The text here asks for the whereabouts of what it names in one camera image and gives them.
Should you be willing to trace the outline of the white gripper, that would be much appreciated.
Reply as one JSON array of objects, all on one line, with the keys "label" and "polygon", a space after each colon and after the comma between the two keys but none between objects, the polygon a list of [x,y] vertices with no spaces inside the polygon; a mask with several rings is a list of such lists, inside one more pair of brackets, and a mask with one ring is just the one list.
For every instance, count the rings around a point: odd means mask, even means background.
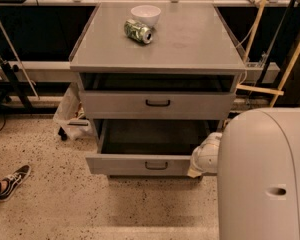
[{"label": "white gripper", "polygon": [[197,178],[204,173],[214,174],[217,172],[221,138],[221,133],[213,132],[193,150],[190,158],[190,168],[187,172],[189,177]]}]

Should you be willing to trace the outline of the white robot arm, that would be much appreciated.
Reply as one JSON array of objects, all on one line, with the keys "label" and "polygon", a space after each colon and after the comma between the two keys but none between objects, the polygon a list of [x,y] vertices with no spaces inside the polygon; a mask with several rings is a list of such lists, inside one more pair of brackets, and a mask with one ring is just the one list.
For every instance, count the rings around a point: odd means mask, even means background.
[{"label": "white robot arm", "polygon": [[300,108],[241,113],[192,152],[217,175],[219,240],[300,240]]}]

